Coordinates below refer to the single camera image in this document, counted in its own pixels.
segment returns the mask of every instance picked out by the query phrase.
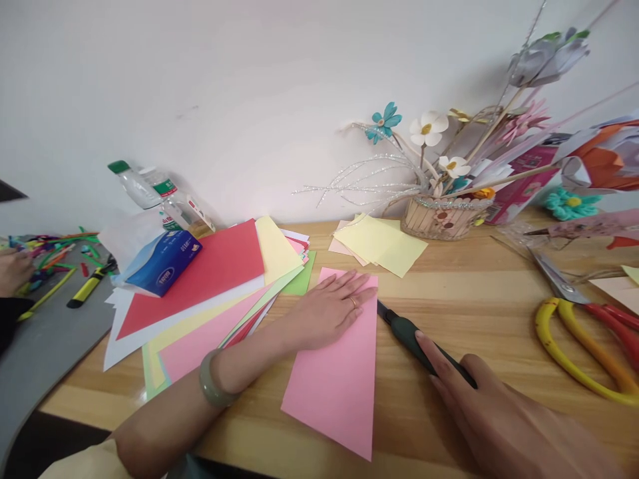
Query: blue tissue box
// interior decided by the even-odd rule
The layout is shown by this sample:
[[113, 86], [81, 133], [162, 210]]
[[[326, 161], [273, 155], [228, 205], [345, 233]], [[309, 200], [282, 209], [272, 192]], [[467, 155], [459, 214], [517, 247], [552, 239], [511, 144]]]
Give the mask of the blue tissue box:
[[166, 232], [140, 250], [120, 280], [139, 293], [162, 297], [201, 249], [188, 231]]

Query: gray table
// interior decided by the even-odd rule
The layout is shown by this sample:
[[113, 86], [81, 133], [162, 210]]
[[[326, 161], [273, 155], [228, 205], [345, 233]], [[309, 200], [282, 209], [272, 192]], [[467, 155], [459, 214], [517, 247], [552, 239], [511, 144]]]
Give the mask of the gray table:
[[[79, 265], [79, 250], [77, 246], [64, 262]], [[100, 261], [105, 262], [106, 257], [104, 254]], [[41, 288], [40, 294], [55, 284], [56, 278], [53, 280]], [[66, 307], [86, 280], [78, 268], [58, 292], [20, 324], [13, 343], [0, 357], [0, 477], [4, 476], [13, 442], [29, 415], [111, 328], [114, 309], [105, 299], [113, 287], [107, 277], [82, 307]]]

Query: popsicle stick vase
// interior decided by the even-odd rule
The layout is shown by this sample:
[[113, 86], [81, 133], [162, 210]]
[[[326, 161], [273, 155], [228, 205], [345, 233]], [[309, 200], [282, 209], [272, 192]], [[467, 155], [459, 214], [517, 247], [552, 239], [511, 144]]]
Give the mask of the popsicle stick vase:
[[473, 226], [484, 222], [486, 209], [493, 200], [473, 198], [411, 198], [401, 230], [419, 238], [457, 241], [465, 238]]

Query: pink box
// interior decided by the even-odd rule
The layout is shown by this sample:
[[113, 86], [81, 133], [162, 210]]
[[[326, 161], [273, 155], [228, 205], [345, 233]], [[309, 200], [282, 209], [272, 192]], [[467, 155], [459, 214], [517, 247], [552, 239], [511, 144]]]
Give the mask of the pink box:
[[[570, 137], [571, 135], [566, 133], [557, 133], [546, 139], [542, 144], [534, 146], [510, 163], [513, 170], [515, 170], [511, 176], [549, 165], [554, 158], [557, 147]], [[515, 216], [558, 173], [559, 170], [549, 170], [528, 178], [522, 178], [499, 190], [495, 195], [495, 202], [487, 209], [488, 217], [486, 218], [486, 223], [496, 225], [513, 221]]]

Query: light yellow sleeve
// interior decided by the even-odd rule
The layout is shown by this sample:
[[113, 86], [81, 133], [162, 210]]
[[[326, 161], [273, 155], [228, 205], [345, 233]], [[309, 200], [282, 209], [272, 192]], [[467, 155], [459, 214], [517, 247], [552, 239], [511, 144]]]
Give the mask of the light yellow sleeve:
[[118, 457], [115, 439], [54, 462], [40, 479], [132, 479]]

